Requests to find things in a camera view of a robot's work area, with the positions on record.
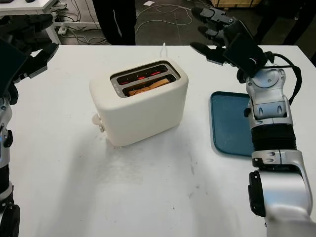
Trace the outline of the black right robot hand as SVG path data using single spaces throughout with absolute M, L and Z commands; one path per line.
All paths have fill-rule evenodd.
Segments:
M 218 65 L 230 63 L 224 57 L 224 51 L 229 46 L 231 40 L 225 35 L 224 30 L 226 27 L 232 26 L 236 20 L 227 16 L 225 11 L 214 7 L 193 7 L 191 13 L 197 20 L 205 24 L 205 26 L 199 26 L 197 29 L 205 38 L 212 41 L 216 48 L 211 49 L 200 42 L 192 42 L 190 43 L 190 47 L 203 55 L 209 62 Z

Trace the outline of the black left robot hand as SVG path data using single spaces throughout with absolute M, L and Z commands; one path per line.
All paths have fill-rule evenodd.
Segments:
M 5 16 L 0 21 L 1 82 L 17 83 L 47 69 L 59 44 L 38 33 L 50 27 L 50 14 Z

